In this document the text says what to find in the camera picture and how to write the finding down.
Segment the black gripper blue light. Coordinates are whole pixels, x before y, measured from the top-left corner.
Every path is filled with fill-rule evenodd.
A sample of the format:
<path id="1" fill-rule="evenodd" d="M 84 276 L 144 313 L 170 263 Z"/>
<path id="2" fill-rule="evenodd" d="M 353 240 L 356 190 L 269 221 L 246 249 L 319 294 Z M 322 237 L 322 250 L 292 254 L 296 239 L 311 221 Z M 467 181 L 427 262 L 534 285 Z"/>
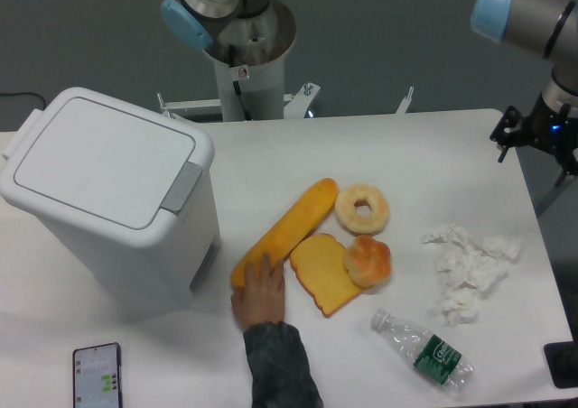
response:
<path id="1" fill-rule="evenodd" d="M 524 117 L 520 111 L 510 106 L 489 135 L 489 139 L 499 150 L 498 162 L 503 162 L 510 148 L 527 144 L 527 136 L 522 127 Z M 555 181 L 561 187 L 569 177 L 577 175 L 577 108 L 570 102 L 555 101 L 549 105 L 540 95 L 529 116 L 526 118 L 528 130 L 533 135 L 536 148 L 553 154 L 562 171 Z"/>

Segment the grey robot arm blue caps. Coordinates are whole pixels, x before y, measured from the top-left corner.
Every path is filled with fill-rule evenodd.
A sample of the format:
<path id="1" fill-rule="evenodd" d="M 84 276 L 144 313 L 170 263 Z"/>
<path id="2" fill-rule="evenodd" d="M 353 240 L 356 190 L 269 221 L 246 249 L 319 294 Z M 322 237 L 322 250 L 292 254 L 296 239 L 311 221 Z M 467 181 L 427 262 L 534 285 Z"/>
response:
<path id="1" fill-rule="evenodd" d="M 279 0 L 163 0 L 161 15 L 189 47 L 204 51 L 219 78 L 226 120 L 280 118 L 284 82 L 268 75 L 294 44 L 295 19 Z M 553 64 L 531 113 L 510 107 L 491 134 L 502 153 L 530 146 L 560 165 L 558 185 L 577 174 L 577 4 L 572 0 L 476 0 L 471 29 Z"/>

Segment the dark sleeved forearm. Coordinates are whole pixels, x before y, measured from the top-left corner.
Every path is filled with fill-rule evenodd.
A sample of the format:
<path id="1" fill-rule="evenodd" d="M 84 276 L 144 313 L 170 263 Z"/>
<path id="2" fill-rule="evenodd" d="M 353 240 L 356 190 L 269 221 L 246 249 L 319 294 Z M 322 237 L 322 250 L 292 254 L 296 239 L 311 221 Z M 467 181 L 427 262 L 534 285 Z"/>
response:
<path id="1" fill-rule="evenodd" d="M 323 407 L 298 329 L 264 322 L 243 332 L 253 407 Z"/>

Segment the person's bare hand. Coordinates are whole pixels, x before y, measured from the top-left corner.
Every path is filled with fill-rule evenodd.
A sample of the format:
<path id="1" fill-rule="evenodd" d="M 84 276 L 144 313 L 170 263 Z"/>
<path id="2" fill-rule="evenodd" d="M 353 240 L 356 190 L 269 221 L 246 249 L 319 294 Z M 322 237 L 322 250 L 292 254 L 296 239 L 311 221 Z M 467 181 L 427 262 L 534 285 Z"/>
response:
<path id="1" fill-rule="evenodd" d="M 284 321 L 284 265 L 271 264 L 269 254 L 263 254 L 259 272 L 249 264 L 245 268 L 245 286 L 236 287 L 230 300 L 234 318 L 242 330 Z"/>

